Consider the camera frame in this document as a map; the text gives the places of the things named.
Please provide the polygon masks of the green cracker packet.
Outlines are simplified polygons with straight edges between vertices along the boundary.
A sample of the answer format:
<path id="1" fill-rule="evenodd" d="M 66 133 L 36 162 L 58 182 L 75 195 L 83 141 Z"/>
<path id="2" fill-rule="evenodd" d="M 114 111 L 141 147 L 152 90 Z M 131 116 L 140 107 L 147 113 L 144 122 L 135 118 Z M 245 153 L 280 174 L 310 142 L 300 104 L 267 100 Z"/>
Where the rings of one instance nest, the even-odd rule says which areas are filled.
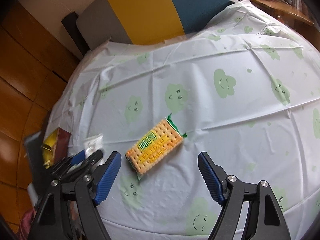
<path id="1" fill-rule="evenodd" d="M 137 179 L 141 180 L 163 158 L 180 146 L 186 137 L 187 134 L 180 133 L 171 115 L 150 129 L 125 153 Z"/>

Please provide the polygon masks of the yellow blue grey chair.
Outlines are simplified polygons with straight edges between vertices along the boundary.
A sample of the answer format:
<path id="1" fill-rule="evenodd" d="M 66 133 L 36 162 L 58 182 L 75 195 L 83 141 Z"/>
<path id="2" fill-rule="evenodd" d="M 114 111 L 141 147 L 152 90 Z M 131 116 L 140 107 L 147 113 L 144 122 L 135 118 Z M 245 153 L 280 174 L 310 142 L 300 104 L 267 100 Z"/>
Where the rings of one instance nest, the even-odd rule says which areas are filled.
<path id="1" fill-rule="evenodd" d="M 202 30 L 230 0 L 95 0 L 61 23 L 82 55 L 106 41 L 151 45 Z"/>

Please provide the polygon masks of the maroon gold gift box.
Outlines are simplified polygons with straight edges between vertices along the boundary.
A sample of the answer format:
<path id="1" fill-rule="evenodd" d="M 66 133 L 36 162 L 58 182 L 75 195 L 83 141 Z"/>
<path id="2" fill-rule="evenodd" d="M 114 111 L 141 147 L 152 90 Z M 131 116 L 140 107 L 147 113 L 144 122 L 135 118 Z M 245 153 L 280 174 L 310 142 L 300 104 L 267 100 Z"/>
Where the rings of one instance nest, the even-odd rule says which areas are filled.
<path id="1" fill-rule="evenodd" d="M 44 139 L 41 149 L 43 165 L 46 169 L 67 157 L 70 138 L 71 133 L 59 127 Z"/>

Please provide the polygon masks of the wooden side shelf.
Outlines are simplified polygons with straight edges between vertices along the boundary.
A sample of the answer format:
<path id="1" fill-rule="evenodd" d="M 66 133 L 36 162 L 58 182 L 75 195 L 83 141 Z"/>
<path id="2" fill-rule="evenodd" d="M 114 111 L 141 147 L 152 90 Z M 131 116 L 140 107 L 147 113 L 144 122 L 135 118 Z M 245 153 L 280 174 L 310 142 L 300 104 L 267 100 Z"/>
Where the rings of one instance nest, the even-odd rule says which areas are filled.
<path id="1" fill-rule="evenodd" d="M 257 7 L 263 7 L 271 12 L 273 12 L 276 18 L 280 15 L 290 16 L 294 20 L 306 23 L 307 25 L 313 26 L 314 23 L 310 18 L 304 15 L 302 12 L 298 11 L 291 5 L 285 3 L 283 0 L 250 0 Z"/>

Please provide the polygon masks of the white cloud-print tablecloth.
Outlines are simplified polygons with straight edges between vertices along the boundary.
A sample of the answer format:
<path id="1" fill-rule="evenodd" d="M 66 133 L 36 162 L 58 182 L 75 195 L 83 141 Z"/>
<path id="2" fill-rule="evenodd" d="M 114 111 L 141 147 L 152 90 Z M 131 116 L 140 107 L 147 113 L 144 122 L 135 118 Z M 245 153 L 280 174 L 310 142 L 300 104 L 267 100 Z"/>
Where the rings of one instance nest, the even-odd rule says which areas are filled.
<path id="1" fill-rule="evenodd" d="M 221 209 L 203 151 L 242 181 L 268 181 L 303 237 L 319 212 L 319 51 L 304 37 L 245 1 L 182 41 L 108 42 L 80 62 L 46 134 L 69 132 L 69 154 L 94 135 L 105 155 L 125 154 L 167 116 L 187 137 L 141 179 L 123 159 L 98 208 L 112 239 L 207 239 Z"/>

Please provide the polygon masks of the white red snack packet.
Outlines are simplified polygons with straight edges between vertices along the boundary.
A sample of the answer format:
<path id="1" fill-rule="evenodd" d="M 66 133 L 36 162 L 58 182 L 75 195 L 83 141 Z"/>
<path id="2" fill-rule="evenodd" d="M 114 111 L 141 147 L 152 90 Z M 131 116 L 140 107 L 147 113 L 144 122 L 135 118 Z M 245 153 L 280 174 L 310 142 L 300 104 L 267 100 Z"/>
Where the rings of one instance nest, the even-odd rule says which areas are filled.
<path id="1" fill-rule="evenodd" d="M 103 144 L 104 144 L 103 134 L 100 133 L 99 135 L 88 137 L 84 140 L 83 144 L 84 144 L 85 156 L 86 158 L 88 158 L 95 151 L 101 150 L 103 148 Z"/>

